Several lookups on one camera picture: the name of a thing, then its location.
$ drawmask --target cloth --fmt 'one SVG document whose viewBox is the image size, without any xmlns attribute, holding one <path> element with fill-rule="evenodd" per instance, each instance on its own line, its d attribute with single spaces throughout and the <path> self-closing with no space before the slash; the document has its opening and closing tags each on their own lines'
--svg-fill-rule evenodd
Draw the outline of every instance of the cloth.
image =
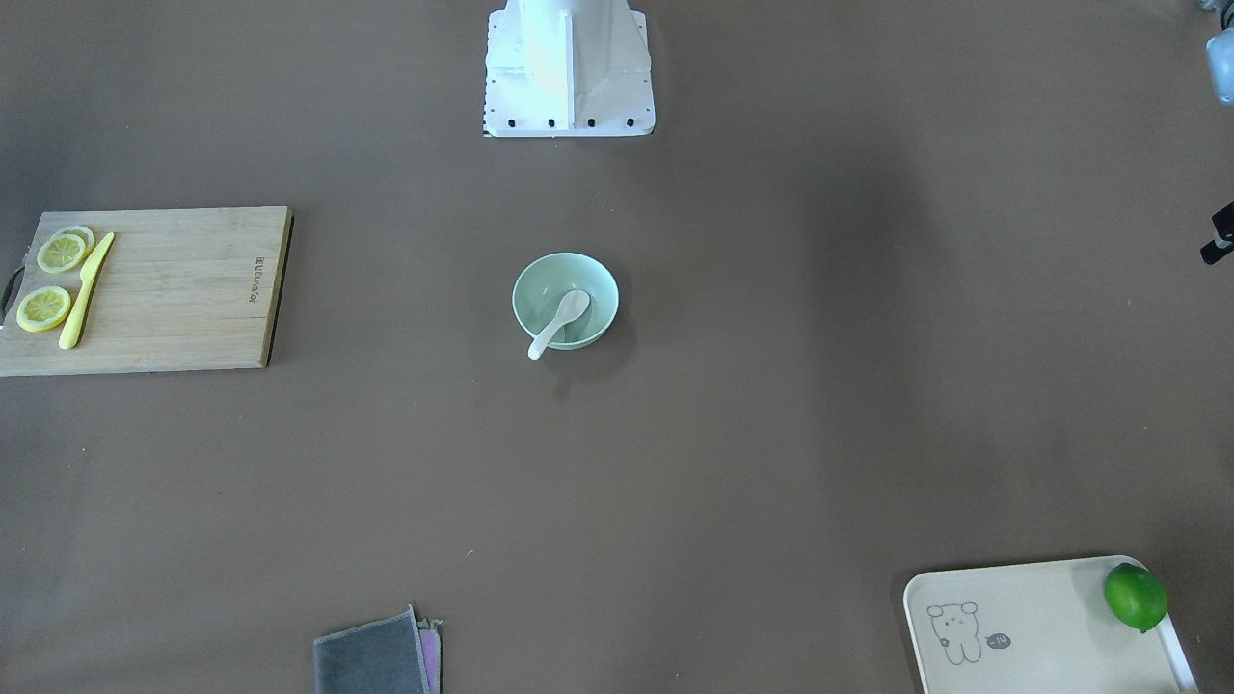
<svg viewBox="0 0 1234 694">
<path fill-rule="evenodd" d="M 441 694 L 441 621 L 415 610 L 313 641 L 317 694 Z"/>
</svg>

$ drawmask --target bowl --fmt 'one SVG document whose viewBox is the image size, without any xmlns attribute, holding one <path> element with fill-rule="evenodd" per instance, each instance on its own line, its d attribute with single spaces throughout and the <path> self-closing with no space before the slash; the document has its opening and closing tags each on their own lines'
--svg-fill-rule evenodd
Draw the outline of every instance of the bowl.
<svg viewBox="0 0 1234 694">
<path fill-rule="evenodd" d="M 531 337 L 539 335 L 571 289 L 590 294 L 591 304 L 579 320 L 557 331 L 548 346 L 578 349 L 595 342 L 617 316 L 617 280 L 600 262 L 581 253 L 553 253 L 527 265 L 515 280 L 511 298 L 518 325 Z"/>
</svg>

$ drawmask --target brand logo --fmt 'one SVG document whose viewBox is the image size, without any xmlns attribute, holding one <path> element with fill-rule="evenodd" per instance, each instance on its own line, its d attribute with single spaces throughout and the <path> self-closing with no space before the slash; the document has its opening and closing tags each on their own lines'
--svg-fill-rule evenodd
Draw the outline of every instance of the brand logo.
<svg viewBox="0 0 1234 694">
<path fill-rule="evenodd" d="M 265 256 L 258 256 L 253 264 L 253 286 L 248 290 L 249 304 L 257 304 L 257 290 L 262 286 L 263 274 L 265 274 Z"/>
</svg>

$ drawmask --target whole lime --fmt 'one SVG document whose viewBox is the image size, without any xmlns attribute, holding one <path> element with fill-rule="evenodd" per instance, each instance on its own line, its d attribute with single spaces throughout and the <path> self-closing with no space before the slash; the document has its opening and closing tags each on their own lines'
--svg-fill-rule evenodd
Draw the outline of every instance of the whole lime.
<svg viewBox="0 0 1234 694">
<path fill-rule="evenodd" d="M 1106 575 L 1104 593 L 1114 616 L 1140 633 L 1165 617 L 1165 589 L 1148 569 L 1127 562 L 1118 564 Z"/>
</svg>

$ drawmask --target white spoon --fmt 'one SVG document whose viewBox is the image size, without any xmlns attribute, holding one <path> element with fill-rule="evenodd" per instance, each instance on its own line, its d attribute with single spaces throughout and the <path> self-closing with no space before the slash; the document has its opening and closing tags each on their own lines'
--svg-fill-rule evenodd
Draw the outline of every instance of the white spoon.
<svg viewBox="0 0 1234 694">
<path fill-rule="evenodd" d="M 544 330 L 532 341 L 532 346 L 527 348 L 527 357 L 532 359 L 540 358 L 544 348 L 548 347 L 548 341 L 553 340 L 557 331 L 561 330 L 563 325 L 579 320 L 582 311 L 586 311 L 590 305 L 591 295 L 586 291 L 581 289 L 566 291 L 565 296 L 561 298 L 561 303 L 557 306 L 557 315 L 553 316 L 553 320 L 548 321 Z"/>
</svg>

